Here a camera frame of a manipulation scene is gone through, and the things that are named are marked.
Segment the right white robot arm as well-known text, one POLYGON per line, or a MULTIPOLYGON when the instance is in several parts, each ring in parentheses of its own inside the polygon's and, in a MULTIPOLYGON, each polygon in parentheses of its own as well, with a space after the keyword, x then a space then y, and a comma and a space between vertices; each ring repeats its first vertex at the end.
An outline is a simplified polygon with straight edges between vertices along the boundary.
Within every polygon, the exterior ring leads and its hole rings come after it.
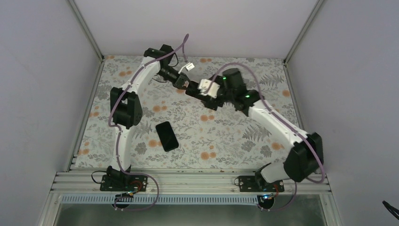
POLYGON ((259 191, 266 192, 280 180, 302 182, 317 169, 322 173, 318 182, 325 180, 321 136, 298 128, 277 112, 258 91, 247 89, 239 69, 227 69, 211 80, 202 79, 197 89, 200 95, 207 97, 206 107, 217 108, 231 103, 236 111, 258 122, 289 148, 284 162, 268 163, 255 172, 255 186, 259 191))

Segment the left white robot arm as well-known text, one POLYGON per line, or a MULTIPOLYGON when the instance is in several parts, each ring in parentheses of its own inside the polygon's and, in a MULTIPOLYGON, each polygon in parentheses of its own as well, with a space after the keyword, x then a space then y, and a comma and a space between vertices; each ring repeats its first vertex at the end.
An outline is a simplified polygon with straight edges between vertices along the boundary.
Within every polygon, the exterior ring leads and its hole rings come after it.
POLYGON ((131 177, 128 175, 131 167, 130 149, 134 128, 143 116, 139 96, 143 94, 145 86, 156 75, 171 82, 177 89, 186 90, 189 86, 187 75, 170 66, 175 52, 166 44, 160 49, 147 49, 134 75, 122 86, 113 87, 110 91, 111 113, 108 124, 115 128, 115 145, 112 162, 106 174, 120 191, 128 189, 131 184, 131 177))

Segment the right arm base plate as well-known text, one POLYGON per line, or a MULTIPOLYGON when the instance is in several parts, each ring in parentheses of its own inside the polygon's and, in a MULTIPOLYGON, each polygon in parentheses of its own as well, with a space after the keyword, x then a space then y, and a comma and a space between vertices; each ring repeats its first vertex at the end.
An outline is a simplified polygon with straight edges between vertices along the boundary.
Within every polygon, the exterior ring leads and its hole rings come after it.
POLYGON ((255 176, 238 176, 233 182, 239 187, 239 191, 242 193, 250 192, 284 192, 284 183, 282 180, 266 183, 263 179, 257 179, 255 176))

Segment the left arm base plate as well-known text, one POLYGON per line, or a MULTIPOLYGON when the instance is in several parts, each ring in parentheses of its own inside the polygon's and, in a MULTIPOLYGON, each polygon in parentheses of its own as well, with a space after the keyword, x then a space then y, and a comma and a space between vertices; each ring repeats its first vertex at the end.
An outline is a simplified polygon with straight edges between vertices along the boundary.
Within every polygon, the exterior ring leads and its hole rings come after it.
POLYGON ((100 184, 100 191, 112 192, 145 192, 148 177, 143 175, 127 175, 124 178, 112 178, 103 175, 100 184))

